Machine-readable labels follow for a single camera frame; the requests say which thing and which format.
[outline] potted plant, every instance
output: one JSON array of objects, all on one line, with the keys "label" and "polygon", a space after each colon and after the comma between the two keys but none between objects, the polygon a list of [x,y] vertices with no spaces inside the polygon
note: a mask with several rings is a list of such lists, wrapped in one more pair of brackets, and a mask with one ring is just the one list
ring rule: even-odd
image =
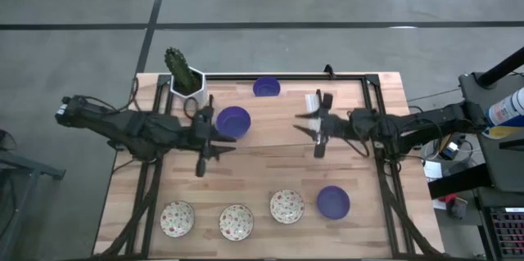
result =
[{"label": "potted plant", "polygon": [[193,97],[198,106],[207,103],[206,75],[187,64],[186,58],[176,48],[165,51],[165,64],[171,72],[171,92],[183,100]]}]

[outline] wooden table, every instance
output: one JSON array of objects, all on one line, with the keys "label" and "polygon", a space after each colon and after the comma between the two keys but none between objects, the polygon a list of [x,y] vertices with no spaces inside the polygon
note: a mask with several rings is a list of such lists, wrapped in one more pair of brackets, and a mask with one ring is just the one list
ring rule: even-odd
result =
[{"label": "wooden table", "polygon": [[[407,115],[409,110],[400,74],[377,74],[387,113]],[[139,74],[138,78],[138,104],[142,110],[150,110],[157,74]],[[242,106],[251,114],[251,128],[236,143],[236,151],[222,155],[220,162],[212,160],[208,163],[203,178],[194,175],[197,154],[170,151],[165,156],[150,258],[391,257],[374,158],[363,158],[341,140],[332,139],[326,156],[315,159],[311,139],[292,127],[293,124],[308,126],[307,120],[296,119],[294,115],[306,112],[305,94],[314,94],[317,88],[333,94],[332,113],[341,117],[346,117],[348,110],[364,107],[360,83],[282,81],[281,85],[279,97],[254,98],[252,82],[208,82],[209,93],[215,96],[216,114],[225,106]],[[182,117],[181,105],[182,102],[175,98],[171,114]],[[129,159],[129,153],[119,153],[115,167]],[[420,160],[405,160],[402,165],[400,177],[409,216],[431,244],[442,251]],[[131,164],[111,178],[95,254],[106,249],[129,220],[139,169],[139,163]],[[342,220],[328,220],[316,209],[316,196],[327,185],[338,185],[350,196],[350,213]],[[277,223],[269,212],[272,194],[283,188],[298,191],[305,200],[305,214],[298,223]],[[175,200],[190,203],[196,213],[192,230],[178,239],[167,237],[159,224],[162,209]],[[247,205],[255,216],[253,232],[239,242],[223,238],[218,227],[221,211],[236,203]],[[400,222],[395,222],[399,242],[402,242]],[[138,228],[135,248],[140,248],[142,243],[141,230],[143,225]]]}]

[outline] cactus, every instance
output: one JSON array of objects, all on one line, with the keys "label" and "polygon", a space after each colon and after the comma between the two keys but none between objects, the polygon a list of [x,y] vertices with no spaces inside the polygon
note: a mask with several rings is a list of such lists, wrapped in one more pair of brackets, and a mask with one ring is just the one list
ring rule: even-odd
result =
[{"label": "cactus", "polygon": [[201,86],[198,78],[191,72],[187,65],[186,58],[176,48],[170,47],[165,51],[165,64],[174,76],[174,81],[178,85],[178,89],[182,89],[181,93],[191,94],[198,90]]}]

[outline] plant pot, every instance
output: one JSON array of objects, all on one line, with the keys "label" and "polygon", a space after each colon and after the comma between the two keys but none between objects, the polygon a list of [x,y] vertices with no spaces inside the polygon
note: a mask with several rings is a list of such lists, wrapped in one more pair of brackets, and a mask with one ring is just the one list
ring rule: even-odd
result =
[{"label": "plant pot", "polygon": [[193,97],[196,102],[198,102],[198,107],[199,108],[202,108],[203,106],[205,106],[207,104],[207,98],[208,98],[208,95],[207,95],[207,82],[206,82],[206,75],[202,72],[200,72],[199,70],[197,69],[194,69],[192,67],[189,67],[189,69],[194,73],[194,74],[197,74],[198,75],[198,78],[201,80],[201,86],[200,86],[200,89],[198,89],[197,91],[191,93],[191,94],[184,94],[184,93],[181,93],[181,92],[178,92],[176,89],[175,89],[175,84],[174,84],[174,76],[171,75],[171,84],[169,86],[169,89],[171,90],[171,92],[179,97],[180,99],[182,99],[183,101],[186,101],[189,97]]}]

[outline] white pot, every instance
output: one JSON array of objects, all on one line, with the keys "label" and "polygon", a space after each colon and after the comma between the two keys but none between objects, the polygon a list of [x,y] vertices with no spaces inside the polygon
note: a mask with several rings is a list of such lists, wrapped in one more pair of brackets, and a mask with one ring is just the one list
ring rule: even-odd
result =
[{"label": "white pot", "polygon": [[180,92],[177,92],[174,90],[173,86],[174,86],[174,76],[171,75],[171,85],[169,86],[171,92],[179,97],[180,99],[182,99],[183,101],[187,100],[189,97],[193,97],[194,99],[196,99],[196,102],[198,102],[198,106],[200,108],[202,108],[203,106],[207,105],[207,98],[208,98],[208,95],[207,95],[207,82],[206,82],[206,75],[202,72],[200,72],[199,70],[197,69],[194,69],[192,67],[189,67],[189,69],[197,74],[199,74],[201,76],[201,80],[202,80],[202,86],[200,87],[200,89],[190,95],[183,95],[182,93]]}]

